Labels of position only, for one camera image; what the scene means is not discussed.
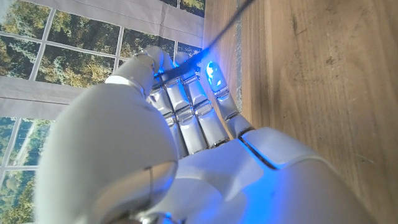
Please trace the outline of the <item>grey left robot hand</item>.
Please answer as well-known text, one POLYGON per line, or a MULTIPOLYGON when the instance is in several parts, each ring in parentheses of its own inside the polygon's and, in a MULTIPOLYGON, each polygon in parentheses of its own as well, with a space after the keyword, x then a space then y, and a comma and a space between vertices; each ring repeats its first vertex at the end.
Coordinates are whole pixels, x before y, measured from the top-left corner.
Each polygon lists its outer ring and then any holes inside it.
POLYGON ((373 223, 334 168, 254 128, 219 65, 158 47, 134 54, 57 117, 34 190, 39 223, 373 223))

